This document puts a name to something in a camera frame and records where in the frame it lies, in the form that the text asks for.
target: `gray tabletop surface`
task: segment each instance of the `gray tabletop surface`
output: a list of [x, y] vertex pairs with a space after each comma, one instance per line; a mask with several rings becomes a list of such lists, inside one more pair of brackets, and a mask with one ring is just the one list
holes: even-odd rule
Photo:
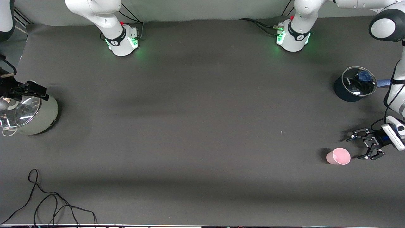
[[[372, 39], [370, 21], [319, 19], [298, 53], [251, 22], [153, 22], [126, 57], [95, 26], [30, 27], [17, 78], [47, 87], [61, 115], [40, 135], [1, 137], [1, 220], [38, 168], [46, 191], [99, 223], [404, 227], [404, 152], [325, 160], [336, 147], [364, 153], [342, 139], [384, 116], [386, 88], [354, 103], [332, 89], [350, 66], [391, 77], [402, 46]], [[33, 223], [44, 196], [9, 223]], [[40, 221], [53, 209], [47, 200]]]

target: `gray wall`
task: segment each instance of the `gray wall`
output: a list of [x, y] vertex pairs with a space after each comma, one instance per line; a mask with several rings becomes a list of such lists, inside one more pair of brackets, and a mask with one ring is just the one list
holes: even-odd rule
[[[122, 0], [140, 20], [189, 21], [198, 19], [254, 19], [280, 16], [288, 0]], [[64, 0], [15, 0], [16, 7], [36, 24], [52, 26], [90, 25], [73, 13]], [[374, 15], [369, 10], [340, 9], [327, 2], [320, 17], [353, 17]], [[116, 13], [118, 19], [130, 22]]]

